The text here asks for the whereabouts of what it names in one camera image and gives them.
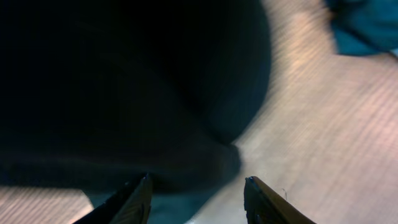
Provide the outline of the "black garment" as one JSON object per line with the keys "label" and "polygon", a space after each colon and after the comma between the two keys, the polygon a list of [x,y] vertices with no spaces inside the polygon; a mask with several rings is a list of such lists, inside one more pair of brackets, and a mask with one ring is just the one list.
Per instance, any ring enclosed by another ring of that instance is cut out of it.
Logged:
{"label": "black garment", "polygon": [[221,187],[270,72],[259,1],[2,1],[1,183]]}

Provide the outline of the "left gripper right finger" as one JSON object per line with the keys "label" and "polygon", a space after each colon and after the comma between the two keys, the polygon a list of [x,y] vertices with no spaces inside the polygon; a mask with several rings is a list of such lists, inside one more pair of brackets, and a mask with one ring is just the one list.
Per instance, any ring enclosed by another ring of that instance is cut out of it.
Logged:
{"label": "left gripper right finger", "polygon": [[248,224],[315,224],[256,176],[245,178]]}

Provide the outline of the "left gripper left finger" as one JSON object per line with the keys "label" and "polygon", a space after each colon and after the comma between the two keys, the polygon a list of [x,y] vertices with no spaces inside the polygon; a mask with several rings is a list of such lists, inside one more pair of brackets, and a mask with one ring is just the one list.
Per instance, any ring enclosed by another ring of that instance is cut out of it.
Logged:
{"label": "left gripper left finger", "polygon": [[148,174],[127,182],[102,205],[73,224],[146,224],[151,210],[153,181]]}

